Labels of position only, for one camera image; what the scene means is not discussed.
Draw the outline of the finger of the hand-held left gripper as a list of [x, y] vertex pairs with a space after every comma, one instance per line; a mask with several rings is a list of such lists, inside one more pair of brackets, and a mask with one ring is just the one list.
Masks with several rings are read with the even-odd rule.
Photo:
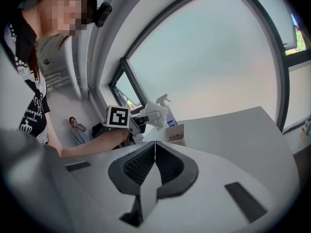
[[160, 117], [160, 113], [159, 112], [152, 112], [152, 113], [148, 113], [148, 114], [139, 116], [138, 117], [138, 122], [139, 122], [140, 125], [150, 124], [151, 122], [155, 121], [159, 117]]

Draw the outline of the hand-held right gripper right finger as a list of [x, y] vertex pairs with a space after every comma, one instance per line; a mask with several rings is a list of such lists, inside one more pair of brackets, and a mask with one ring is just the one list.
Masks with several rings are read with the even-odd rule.
[[155, 142], [155, 164], [162, 184], [156, 191], [158, 199], [183, 195], [198, 178], [199, 168], [193, 159], [160, 141]]

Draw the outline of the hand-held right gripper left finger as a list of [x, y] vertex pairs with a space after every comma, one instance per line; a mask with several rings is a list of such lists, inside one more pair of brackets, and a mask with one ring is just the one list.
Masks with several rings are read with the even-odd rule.
[[115, 187], [128, 195], [139, 195], [140, 187], [155, 163], [155, 142], [151, 141], [111, 163], [108, 176]]

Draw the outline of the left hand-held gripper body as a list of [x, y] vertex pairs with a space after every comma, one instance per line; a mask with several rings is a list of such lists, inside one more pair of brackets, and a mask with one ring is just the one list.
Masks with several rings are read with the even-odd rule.
[[143, 140], [145, 122], [141, 116], [132, 116], [129, 107], [109, 105], [105, 111], [104, 126], [108, 130], [126, 129], [129, 134], [129, 144], [138, 144]]

